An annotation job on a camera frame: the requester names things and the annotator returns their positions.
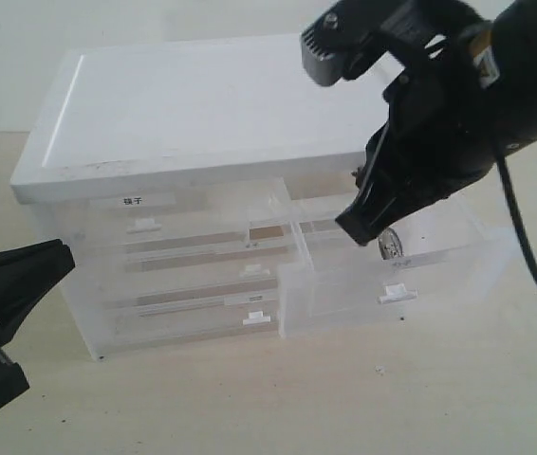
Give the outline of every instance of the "screw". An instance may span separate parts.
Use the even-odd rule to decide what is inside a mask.
[[[324,28],[328,30],[338,28],[338,15],[335,12],[329,12],[324,16]]]

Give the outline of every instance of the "black cable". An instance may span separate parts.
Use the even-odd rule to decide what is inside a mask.
[[[500,180],[503,185],[503,193],[505,194],[505,199],[507,200],[507,207],[509,208],[511,222],[513,223],[515,233],[517,234],[519,245],[522,248],[522,254],[526,260],[528,271],[537,285],[537,262],[536,258],[534,257],[534,253],[532,252],[532,246],[528,240],[528,236],[526,235],[526,228],[524,226],[522,214],[519,210],[519,206],[517,205],[517,198],[515,197],[515,191],[513,190],[513,182],[511,181],[511,176],[509,174],[507,160],[505,159],[503,150],[493,134],[491,135],[490,140],[492,152],[496,161],[496,167],[498,169],[498,173],[500,173]]]

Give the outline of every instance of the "white lid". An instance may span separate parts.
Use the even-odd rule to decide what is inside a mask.
[[[352,170],[390,73],[316,86],[297,35],[71,52],[11,185],[31,204]]]

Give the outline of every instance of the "white table surface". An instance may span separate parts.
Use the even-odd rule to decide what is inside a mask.
[[[34,242],[9,189],[25,139],[0,134],[0,249]],[[537,251],[537,146],[510,164]],[[495,174],[465,193],[484,219],[508,221]],[[537,290],[521,259],[472,307],[103,363],[53,291],[7,351],[31,390],[0,411],[0,453],[537,453]]]

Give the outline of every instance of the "white wall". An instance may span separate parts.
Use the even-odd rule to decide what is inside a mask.
[[[299,32],[332,0],[0,0],[0,131],[28,131],[67,49]],[[509,0],[472,0],[493,17]]]

